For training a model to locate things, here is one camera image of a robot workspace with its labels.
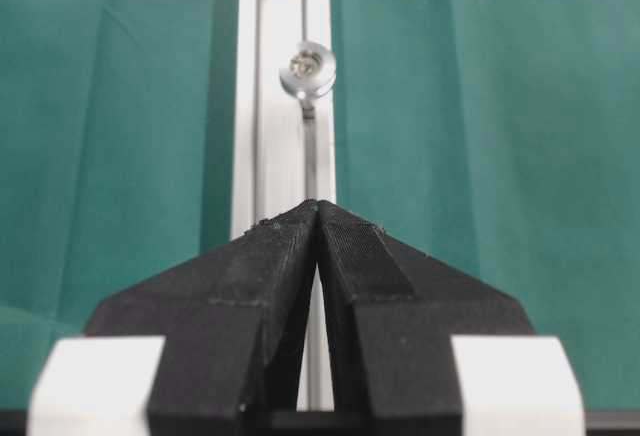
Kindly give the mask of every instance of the white block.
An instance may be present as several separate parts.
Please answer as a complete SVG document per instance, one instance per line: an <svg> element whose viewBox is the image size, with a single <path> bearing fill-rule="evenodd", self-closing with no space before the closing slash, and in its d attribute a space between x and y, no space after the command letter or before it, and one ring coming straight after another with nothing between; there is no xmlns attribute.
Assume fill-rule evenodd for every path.
<svg viewBox="0 0 640 436"><path fill-rule="evenodd" d="M148 436L164 336L59 340L34 387L28 436Z"/></svg>
<svg viewBox="0 0 640 436"><path fill-rule="evenodd" d="M584 436L578 383L560 341L452 337L464 436Z"/></svg>

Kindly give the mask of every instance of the aluminum rail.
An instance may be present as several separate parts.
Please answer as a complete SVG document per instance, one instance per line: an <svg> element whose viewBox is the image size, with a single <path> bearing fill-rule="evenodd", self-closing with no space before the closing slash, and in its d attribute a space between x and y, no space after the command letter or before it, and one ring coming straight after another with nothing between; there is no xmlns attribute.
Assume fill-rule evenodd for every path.
<svg viewBox="0 0 640 436"><path fill-rule="evenodd" d="M330 0L239 0L231 238L304 199L335 202L331 92L303 118L279 77L302 41L331 47ZM333 408L321 288L314 285L299 409Z"/></svg>

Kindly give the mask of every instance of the green fabric background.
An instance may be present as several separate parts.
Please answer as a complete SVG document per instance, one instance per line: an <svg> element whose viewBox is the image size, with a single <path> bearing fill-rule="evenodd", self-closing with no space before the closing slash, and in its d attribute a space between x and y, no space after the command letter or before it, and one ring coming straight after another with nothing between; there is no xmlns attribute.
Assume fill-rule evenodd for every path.
<svg viewBox="0 0 640 436"><path fill-rule="evenodd" d="M640 0L332 10L339 202L518 296L590 407L640 406ZM236 11L0 0L0 407L101 297L226 241Z"/></svg>
<svg viewBox="0 0 640 436"><path fill-rule="evenodd" d="M0 407L99 299L228 239L236 13L0 0Z"/></svg>
<svg viewBox="0 0 640 436"><path fill-rule="evenodd" d="M333 0L338 201L640 406L640 0Z"/></svg>

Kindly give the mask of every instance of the black plastic part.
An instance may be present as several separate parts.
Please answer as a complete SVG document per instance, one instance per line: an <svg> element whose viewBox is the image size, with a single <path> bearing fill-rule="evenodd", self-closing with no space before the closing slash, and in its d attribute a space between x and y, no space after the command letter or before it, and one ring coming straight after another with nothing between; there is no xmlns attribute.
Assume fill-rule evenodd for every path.
<svg viewBox="0 0 640 436"><path fill-rule="evenodd" d="M533 334L520 304L319 203L319 267L336 409L373 434L459 435L452 334Z"/></svg>
<svg viewBox="0 0 640 436"><path fill-rule="evenodd" d="M295 412L316 261L336 411ZM87 335L166 336L156 435L461 434L452 334L534 334L512 297L322 201L102 302ZM0 412L0 435L25 432ZM589 436L640 435L640 411L587 413Z"/></svg>
<svg viewBox="0 0 640 436"><path fill-rule="evenodd" d="M88 336L166 336L148 403L153 434L185 421L242 434L255 408L294 409L317 205L307 201L243 237L103 301Z"/></svg>
<svg viewBox="0 0 640 436"><path fill-rule="evenodd" d="M640 435L640 410L588 411L587 436L638 436ZM254 436L370 436L369 422L357 413L324 413L274 411L258 418L251 432ZM180 427L164 427L172 436L198 434L198 423L184 421ZM24 436L26 413L24 411L0 411L0 436ZM438 432L428 436L440 436Z"/></svg>

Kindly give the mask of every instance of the screw head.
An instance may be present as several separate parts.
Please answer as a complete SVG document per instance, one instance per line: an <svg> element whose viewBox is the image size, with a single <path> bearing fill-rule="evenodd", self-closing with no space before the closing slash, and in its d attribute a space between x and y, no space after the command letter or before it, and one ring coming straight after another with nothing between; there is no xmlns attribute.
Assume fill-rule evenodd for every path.
<svg viewBox="0 0 640 436"><path fill-rule="evenodd" d="M280 69L284 90L304 105L327 94L336 80L336 58L324 46L311 41L297 45L297 53Z"/></svg>

